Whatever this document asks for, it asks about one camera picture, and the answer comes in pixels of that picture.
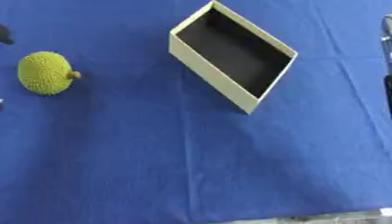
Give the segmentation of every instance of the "blue tablecloth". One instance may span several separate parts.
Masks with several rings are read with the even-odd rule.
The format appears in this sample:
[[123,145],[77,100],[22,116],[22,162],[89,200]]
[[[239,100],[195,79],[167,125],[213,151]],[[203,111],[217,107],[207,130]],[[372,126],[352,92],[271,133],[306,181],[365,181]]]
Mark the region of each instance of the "blue tablecloth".
[[[245,115],[168,53],[205,0],[2,0],[0,223],[200,223],[392,206],[381,19],[390,0],[227,0],[299,51]],[[83,79],[42,97],[18,60]]]

